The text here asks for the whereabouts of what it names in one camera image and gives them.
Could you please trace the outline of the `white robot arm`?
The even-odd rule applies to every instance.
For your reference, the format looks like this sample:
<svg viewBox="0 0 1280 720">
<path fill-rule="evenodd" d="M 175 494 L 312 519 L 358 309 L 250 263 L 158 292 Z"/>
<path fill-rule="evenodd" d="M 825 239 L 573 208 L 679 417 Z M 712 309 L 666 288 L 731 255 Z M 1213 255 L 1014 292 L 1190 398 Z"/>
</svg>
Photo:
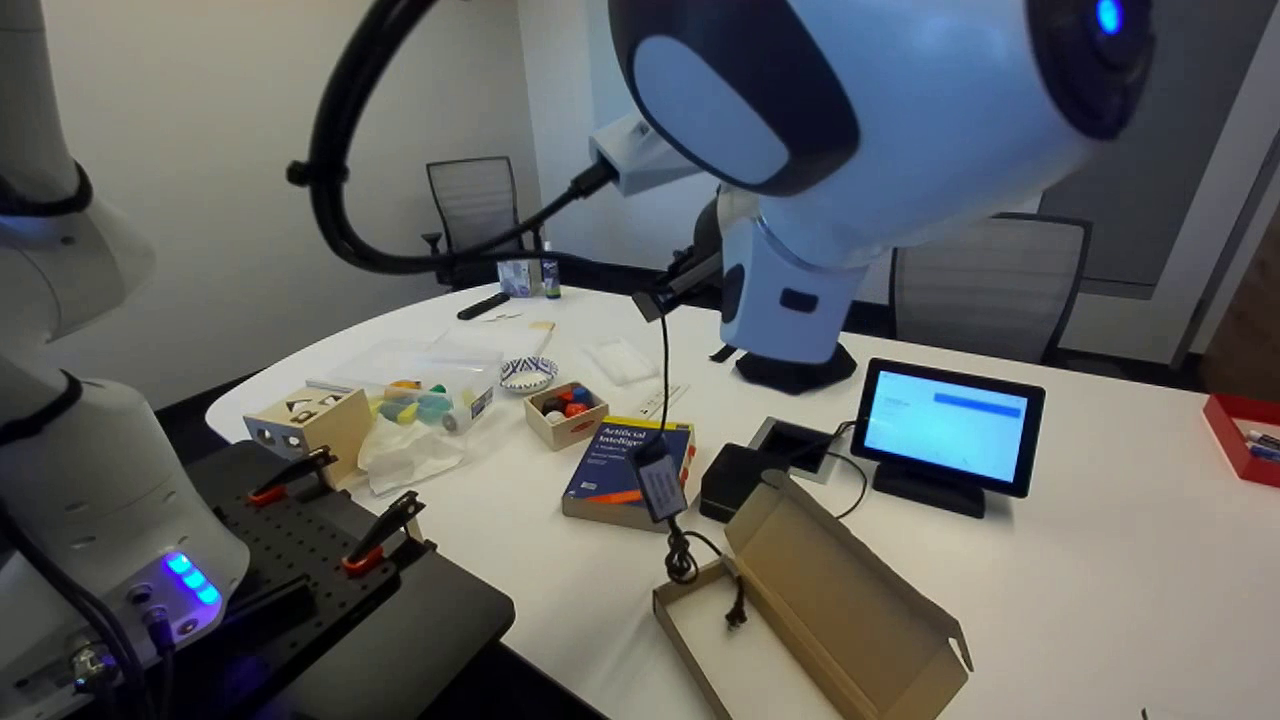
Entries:
<svg viewBox="0 0 1280 720">
<path fill-rule="evenodd" d="M 567 191 L 710 173 L 750 198 L 723 228 L 719 336 L 822 362 L 871 255 L 997 210 L 1118 141 L 1153 67 L 1153 0 L 609 0 L 634 116 Z M 46 345 L 114 312 L 148 249 L 72 160 L 40 0 L 0 0 L 6 237 L 6 720 L 130 695 L 229 618 L 252 550 L 181 468 L 148 398 Z"/>
</svg>

